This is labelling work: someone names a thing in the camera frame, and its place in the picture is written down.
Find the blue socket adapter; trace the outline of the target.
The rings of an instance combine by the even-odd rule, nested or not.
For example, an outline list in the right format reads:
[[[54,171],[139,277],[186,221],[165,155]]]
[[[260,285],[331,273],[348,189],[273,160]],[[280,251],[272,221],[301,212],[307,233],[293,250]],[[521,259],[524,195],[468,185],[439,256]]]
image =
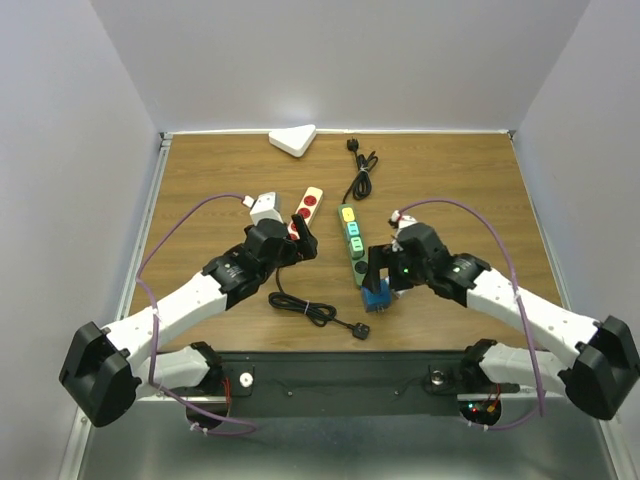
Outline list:
[[[389,281],[387,278],[380,281],[378,293],[373,293],[364,286],[361,287],[360,293],[366,313],[384,311],[392,303],[392,293],[389,288]]]

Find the green power strip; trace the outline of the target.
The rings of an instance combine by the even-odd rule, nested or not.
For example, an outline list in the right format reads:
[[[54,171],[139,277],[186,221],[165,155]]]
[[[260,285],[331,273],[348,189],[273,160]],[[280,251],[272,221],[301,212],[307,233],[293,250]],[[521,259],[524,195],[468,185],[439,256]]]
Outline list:
[[[338,206],[337,212],[351,272],[356,287],[360,289],[368,270],[368,248],[363,238],[355,206],[343,203]]]

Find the white red power strip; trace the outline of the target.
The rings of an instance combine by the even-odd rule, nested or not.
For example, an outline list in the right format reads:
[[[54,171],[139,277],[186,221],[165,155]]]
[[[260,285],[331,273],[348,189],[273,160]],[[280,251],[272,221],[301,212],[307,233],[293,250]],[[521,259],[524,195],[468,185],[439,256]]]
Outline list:
[[[304,192],[295,214],[300,215],[307,228],[310,228],[324,198],[324,191],[317,187],[308,187]],[[287,229],[292,240],[299,240],[300,235],[292,218],[289,218]]]

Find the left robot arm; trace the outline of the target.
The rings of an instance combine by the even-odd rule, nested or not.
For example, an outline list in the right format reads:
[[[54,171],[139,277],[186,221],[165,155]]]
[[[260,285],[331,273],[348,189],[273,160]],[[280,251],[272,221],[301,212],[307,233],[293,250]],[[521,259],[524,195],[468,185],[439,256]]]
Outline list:
[[[300,214],[296,233],[264,218],[246,227],[246,239],[212,259],[187,283],[144,310],[74,333],[59,381],[95,427],[122,417],[155,380],[157,350],[201,321],[255,295],[278,268],[311,260],[318,241]]]

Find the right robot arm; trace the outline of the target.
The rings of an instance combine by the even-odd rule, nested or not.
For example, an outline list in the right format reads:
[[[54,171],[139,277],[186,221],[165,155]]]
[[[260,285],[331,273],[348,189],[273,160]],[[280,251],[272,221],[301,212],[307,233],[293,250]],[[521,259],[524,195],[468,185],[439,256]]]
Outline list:
[[[610,420],[639,380],[639,352],[629,326],[615,316],[599,321],[547,301],[519,286],[486,261],[452,254],[433,227],[409,217],[389,244],[368,250],[364,286],[429,287],[451,300],[520,330],[528,345],[513,348],[481,340],[460,366],[463,384],[532,386],[568,398],[583,413]]]

